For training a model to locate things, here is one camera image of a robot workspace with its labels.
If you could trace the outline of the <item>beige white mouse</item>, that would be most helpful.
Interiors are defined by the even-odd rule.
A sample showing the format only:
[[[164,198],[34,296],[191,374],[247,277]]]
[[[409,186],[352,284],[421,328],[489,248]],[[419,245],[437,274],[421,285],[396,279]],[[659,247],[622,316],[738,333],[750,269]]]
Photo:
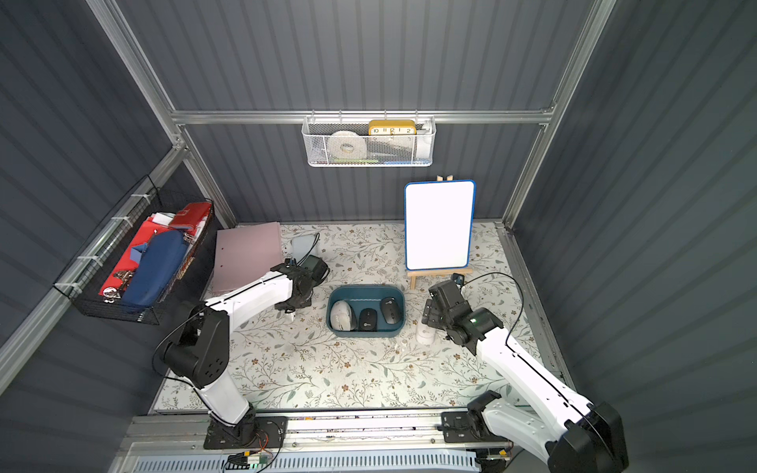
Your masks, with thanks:
[[[337,301],[332,305],[329,322],[335,331],[349,332],[357,327],[354,311],[347,301]]]

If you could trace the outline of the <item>teal storage box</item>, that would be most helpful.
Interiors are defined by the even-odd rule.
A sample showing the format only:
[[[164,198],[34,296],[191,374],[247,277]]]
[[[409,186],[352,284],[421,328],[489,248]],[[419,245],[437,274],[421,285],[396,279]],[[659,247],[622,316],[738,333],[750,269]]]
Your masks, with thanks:
[[[390,285],[340,286],[326,306],[326,327],[342,338],[396,337],[405,321],[404,295]]]

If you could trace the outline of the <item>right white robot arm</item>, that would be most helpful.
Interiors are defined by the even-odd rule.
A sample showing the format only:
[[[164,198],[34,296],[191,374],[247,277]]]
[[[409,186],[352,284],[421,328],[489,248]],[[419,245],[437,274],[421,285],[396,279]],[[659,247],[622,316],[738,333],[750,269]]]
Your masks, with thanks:
[[[445,331],[447,340],[504,376],[534,411],[528,414],[488,390],[469,402],[465,412],[443,415],[448,443],[507,439],[552,472],[622,472],[629,467],[620,414],[606,402],[590,402],[551,374],[489,309],[471,309],[457,281],[430,288],[422,321]]]

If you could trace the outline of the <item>black mouse with logo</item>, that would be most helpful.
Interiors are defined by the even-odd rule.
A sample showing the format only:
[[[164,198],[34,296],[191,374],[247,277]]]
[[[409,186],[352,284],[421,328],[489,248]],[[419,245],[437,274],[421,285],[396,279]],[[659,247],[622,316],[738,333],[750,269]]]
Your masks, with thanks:
[[[371,307],[362,309],[358,317],[358,330],[363,332],[376,332],[378,329],[378,312]]]

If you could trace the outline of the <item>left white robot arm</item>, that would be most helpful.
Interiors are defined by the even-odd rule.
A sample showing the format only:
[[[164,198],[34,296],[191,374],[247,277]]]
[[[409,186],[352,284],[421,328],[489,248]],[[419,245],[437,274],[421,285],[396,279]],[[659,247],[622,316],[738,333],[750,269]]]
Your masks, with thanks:
[[[208,410],[210,423],[203,447],[209,451],[282,447],[287,421],[255,419],[229,368],[231,338],[236,329],[272,307],[293,313],[311,306],[313,290],[330,273],[319,257],[303,263],[287,259],[259,279],[190,309],[188,317],[157,347],[154,359],[189,384]]]

